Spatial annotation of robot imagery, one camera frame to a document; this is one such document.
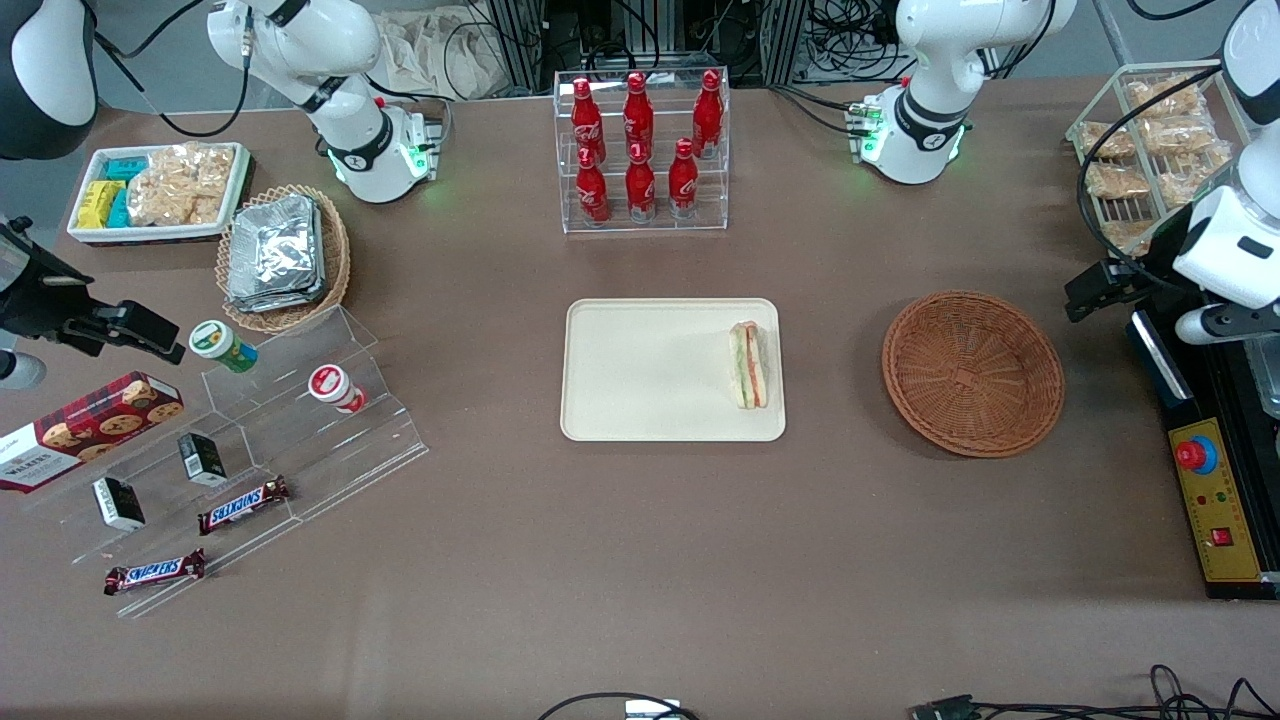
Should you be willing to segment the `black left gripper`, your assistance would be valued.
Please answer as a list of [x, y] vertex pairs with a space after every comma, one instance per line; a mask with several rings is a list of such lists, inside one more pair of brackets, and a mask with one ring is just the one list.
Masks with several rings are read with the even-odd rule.
[[1084, 269], [1064, 286], [1064, 311], [1070, 323], [1083, 322], [1102, 307], [1133, 304], [1151, 292], [1151, 279], [1121, 260], [1110, 258]]

